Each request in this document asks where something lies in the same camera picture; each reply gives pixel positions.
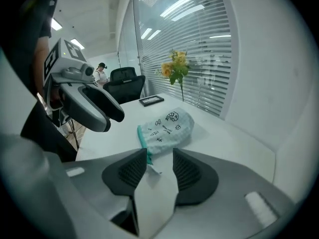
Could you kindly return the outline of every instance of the person in white shirt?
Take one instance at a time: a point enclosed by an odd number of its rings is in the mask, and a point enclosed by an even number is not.
[[[95,78],[95,82],[102,87],[104,84],[106,84],[110,79],[106,76],[106,74],[103,72],[105,68],[108,68],[105,66],[104,63],[100,63],[98,68],[93,73],[93,76]]]

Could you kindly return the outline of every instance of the black picture frame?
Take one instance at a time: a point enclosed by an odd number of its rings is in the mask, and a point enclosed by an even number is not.
[[[151,97],[139,99],[139,101],[144,107],[146,107],[146,106],[150,106],[153,104],[157,104],[159,102],[163,102],[164,98],[161,98],[159,96],[151,96]]]

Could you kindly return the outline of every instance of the black office chair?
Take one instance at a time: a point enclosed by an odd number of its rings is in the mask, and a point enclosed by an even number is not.
[[[140,99],[145,83],[145,76],[135,76],[125,80],[110,81],[104,84],[103,89],[121,105]]]
[[[113,70],[110,75],[110,80],[118,81],[118,80],[132,78],[135,76],[136,76],[136,72],[134,67],[123,67],[123,68]]]

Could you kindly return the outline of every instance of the person in black clothing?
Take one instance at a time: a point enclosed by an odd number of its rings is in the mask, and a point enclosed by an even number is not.
[[[1,46],[12,68],[36,97],[43,96],[43,67],[49,54],[51,21],[57,0],[14,0],[6,12]],[[51,101],[59,99],[58,89],[51,92]],[[43,105],[37,100],[21,136],[33,140],[44,151],[57,153],[62,162],[75,161],[76,150],[46,117]]]

